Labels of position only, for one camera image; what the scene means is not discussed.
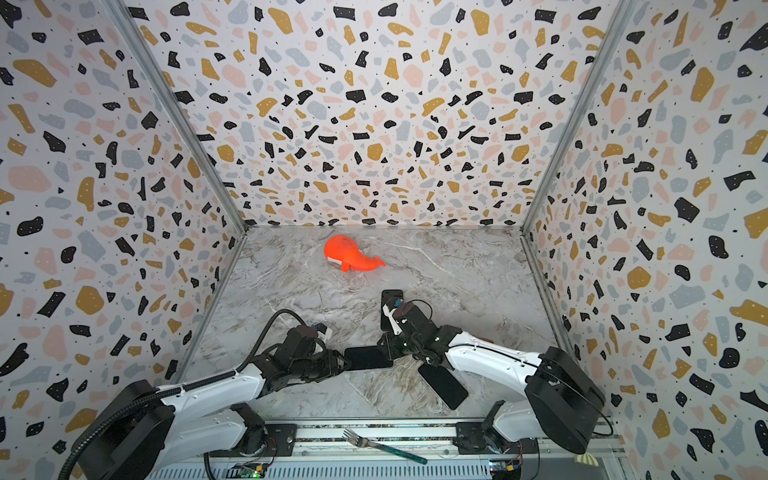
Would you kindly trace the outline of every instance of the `marble tabletop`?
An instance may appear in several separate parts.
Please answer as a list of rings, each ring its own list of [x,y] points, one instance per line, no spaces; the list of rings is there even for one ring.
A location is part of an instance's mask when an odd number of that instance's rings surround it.
[[[325,260],[331,236],[352,237],[386,267],[343,273]],[[239,365],[275,311],[296,311],[308,324],[333,329],[328,347],[375,345],[381,336],[381,291],[427,300],[439,326],[450,324],[523,351],[545,351],[554,335],[517,230],[419,228],[254,228],[219,300],[185,380]],[[296,324],[283,315],[263,348]],[[398,359],[389,370],[345,372],[325,382],[292,386],[251,402],[264,418],[482,417],[494,402],[522,397],[480,376],[454,372],[469,397],[450,410]]]

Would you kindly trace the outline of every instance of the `ventilation grille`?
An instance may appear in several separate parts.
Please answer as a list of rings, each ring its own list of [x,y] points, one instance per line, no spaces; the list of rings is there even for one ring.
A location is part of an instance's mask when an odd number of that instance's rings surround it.
[[[216,478],[241,478],[233,462],[211,462]],[[148,478],[206,478],[202,462],[176,464]],[[491,478],[487,460],[431,460],[428,465],[400,461],[278,462],[267,469],[268,479],[312,478],[345,480],[387,478],[389,480],[487,480]]]

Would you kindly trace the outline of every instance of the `wall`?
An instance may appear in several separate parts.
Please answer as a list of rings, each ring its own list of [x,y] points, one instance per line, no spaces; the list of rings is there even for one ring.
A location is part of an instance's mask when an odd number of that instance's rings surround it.
[[[170,378],[237,239],[102,5],[2,4],[0,478],[48,480]]]
[[[768,9],[638,2],[531,239],[638,478],[768,478]]]
[[[612,15],[608,0],[127,3],[250,224],[519,223]]]

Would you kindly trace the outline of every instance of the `fork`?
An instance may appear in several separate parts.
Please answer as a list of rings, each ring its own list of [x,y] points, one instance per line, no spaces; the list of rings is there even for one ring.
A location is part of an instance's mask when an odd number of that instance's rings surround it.
[[[382,452],[391,453],[392,455],[397,455],[398,457],[401,457],[401,458],[407,458],[408,460],[413,460],[414,462],[418,462],[422,465],[427,464],[426,458],[420,457],[418,455],[413,455],[412,453],[404,452],[403,450],[390,447],[389,445],[382,445],[381,443],[373,442],[371,440],[361,437],[360,435],[357,435],[355,432],[353,432],[350,429],[344,429],[344,438],[346,439],[347,442],[351,443],[355,447],[360,447],[360,448],[370,447],[372,449],[381,450]]]

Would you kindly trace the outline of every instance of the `toy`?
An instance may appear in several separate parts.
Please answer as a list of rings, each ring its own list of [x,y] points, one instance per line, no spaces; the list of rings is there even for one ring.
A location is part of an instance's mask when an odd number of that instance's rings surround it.
[[[358,272],[369,272],[380,266],[386,266],[378,257],[366,257],[360,253],[355,240],[347,235],[335,235],[330,237],[325,247],[326,260],[341,265],[341,271],[349,272],[349,269]]]

